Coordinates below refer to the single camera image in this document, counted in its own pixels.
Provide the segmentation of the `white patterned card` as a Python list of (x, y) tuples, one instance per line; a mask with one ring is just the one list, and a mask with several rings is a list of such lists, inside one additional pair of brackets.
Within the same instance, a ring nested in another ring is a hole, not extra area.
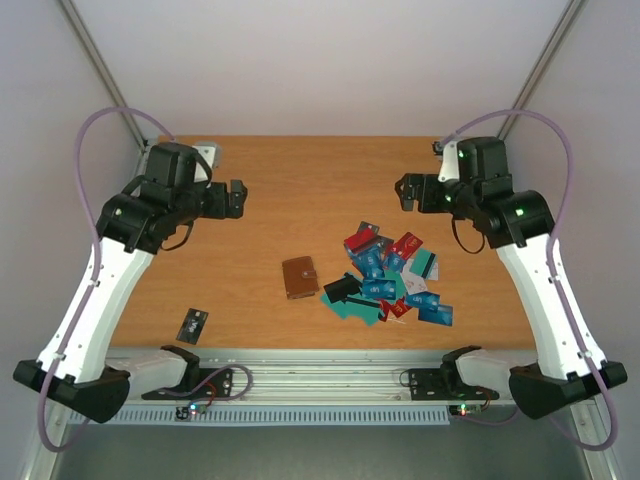
[(402, 273), (401, 279), (404, 283), (406, 292), (409, 295), (419, 294), (419, 293), (428, 291), (426, 280), (419, 275), (415, 275), (411, 272)]

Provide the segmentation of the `teal striped card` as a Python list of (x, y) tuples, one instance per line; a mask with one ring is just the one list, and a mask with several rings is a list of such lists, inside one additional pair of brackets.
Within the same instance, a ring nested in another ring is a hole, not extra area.
[(439, 279), (437, 255), (426, 249), (419, 249), (413, 258), (409, 271), (425, 280)]

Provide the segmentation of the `aluminium front rail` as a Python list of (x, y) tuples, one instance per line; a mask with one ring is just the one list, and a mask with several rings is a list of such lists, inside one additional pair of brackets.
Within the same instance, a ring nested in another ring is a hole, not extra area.
[(407, 405), (410, 368), (435, 368), (443, 350), (191, 348), (205, 367), (247, 367), (253, 387), (234, 405)]

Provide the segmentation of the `teal magnetic stripe card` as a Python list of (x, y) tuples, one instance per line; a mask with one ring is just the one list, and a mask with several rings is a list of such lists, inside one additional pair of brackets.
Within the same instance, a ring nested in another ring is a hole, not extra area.
[(373, 326), (380, 321), (380, 303), (360, 295), (348, 296), (345, 302), (337, 301), (331, 303), (328, 296), (323, 294), (320, 297), (320, 301), (340, 319), (346, 320), (349, 317), (357, 317), (367, 326)]

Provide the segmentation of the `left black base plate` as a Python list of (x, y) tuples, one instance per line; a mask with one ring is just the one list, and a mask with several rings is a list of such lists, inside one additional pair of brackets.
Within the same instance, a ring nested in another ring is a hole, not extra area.
[(214, 396), (216, 399), (231, 397), (234, 386), (233, 368), (201, 368), (193, 385), (180, 384), (161, 388), (142, 395), (143, 400), (203, 400)]

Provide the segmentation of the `red card near gripper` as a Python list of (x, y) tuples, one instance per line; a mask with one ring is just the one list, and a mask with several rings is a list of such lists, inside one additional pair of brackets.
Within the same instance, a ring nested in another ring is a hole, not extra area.
[(378, 235), (371, 228), (364, 228), (360, 231), (357, 231), (355, 234), (346, 238), (343, 242), (343, 245), (347, 252), (352, 255), (356, 255), (362, 250), (370, 248), (377, 242)]

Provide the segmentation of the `aluminium corner post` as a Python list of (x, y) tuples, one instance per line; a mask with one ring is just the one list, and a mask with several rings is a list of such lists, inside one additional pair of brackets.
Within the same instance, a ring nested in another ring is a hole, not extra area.
[(568, 39), (571, 30), (577, 24), (587, 4), (587, 0), (569, 0), (565, 2), (559, 18), (534, 61), (524, 84), (515, 97), (511, 106), (512, 109), (522, 110), (529, 107), (542, 80), (549, 72), (553, 61), (560, 52), (564, 42)]
[(56, 0), (55, 4), (62, 13), (77, 43), (94, 70), (99, 83), (107, 93), (111, 104), (115, 107), (127, 107), (127, 102), (104, 60), (97, 43), (90, 33), (76, 2), (72, 0)]

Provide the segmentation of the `black VIP card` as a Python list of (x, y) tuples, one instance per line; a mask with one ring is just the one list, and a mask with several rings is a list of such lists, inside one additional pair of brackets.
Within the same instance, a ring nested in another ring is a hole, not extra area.
[(206, 324), (209, 314), (206, 311), (190, 308), (181, 324), (176, 339), (190, 345), (196, 345)]

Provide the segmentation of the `black magnetic stripe card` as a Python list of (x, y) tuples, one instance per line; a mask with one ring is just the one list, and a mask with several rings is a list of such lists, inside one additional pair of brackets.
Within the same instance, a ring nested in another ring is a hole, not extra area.
[(345, 302), (346, 298), (361, 292), (362, 281), (346, 272), (340, 279), (324, 286), (330, 304)]

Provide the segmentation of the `brown leather card holder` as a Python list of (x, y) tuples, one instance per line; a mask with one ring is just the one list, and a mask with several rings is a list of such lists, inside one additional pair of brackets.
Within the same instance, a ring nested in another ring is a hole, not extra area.
[(318, 275), (310, 256), (284, 260), (282, 272), (288, 300), (314, 296), (319, 291)]

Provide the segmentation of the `aluminium left corner post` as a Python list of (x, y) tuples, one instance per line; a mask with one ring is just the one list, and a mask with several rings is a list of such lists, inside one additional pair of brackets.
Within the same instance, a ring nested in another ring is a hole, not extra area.
[(94, 70), (99, 83), (107, 93), (111, 104), (115, 107), (127, 107), (127, 102), (104, 60), (97, 43), (90, 33), (76, 2), (72, 0), (56, 0), (55, 4), (62, 13), (77, 43)]

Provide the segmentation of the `blue numbered card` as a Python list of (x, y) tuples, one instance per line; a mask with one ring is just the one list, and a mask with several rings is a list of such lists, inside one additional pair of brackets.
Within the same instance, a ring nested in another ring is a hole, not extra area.
[(362, 282), (363, 297), (376, 300), (394, 300), (396, 298), (396, 281), (393, 279), (366, 279)]

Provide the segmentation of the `red numbered chip card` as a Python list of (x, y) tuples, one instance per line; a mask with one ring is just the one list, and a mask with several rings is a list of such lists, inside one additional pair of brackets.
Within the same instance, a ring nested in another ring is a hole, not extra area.
[(403, 260), (408, 260), (422, 244), (422, 239), (411, 232), (406, 232), (392, 245), (390, 252)]

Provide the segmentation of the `aluminium right corner post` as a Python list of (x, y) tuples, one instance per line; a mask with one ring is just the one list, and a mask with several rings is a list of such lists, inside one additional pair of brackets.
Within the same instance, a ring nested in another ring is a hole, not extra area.
[(560, 52), (564, 42), (568, 39), (571, 30), (577, 24), (587, 4), (587, 0), (569, 0), (565, 2), (559, 18), (534, 61), (524, 84), (515, 97), (511, 106), (512, 109), (522, 110), (529, 107), (542, 80), (549, 72), (553, 61)]

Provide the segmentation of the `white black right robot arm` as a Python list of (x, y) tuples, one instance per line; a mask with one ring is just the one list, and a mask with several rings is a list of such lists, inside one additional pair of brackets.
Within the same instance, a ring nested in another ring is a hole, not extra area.
[(441, 383), (453, 396), (484, 387), (515, 401), (531, 419), (624, 384), (624, 365), (606, 358), (591, 336), (570, 287), (555, 226), (543, 196), (513, 188), (506, 146), (496, 137), (450, 141), (438, 150), (436, 174), (407, 173), (395, 184), (405, 211), (447, 213), (469, 220), (508, 271), (526, 313), (536, 360), (518, 366), (505, 356), (469, 346), (442, 359)]

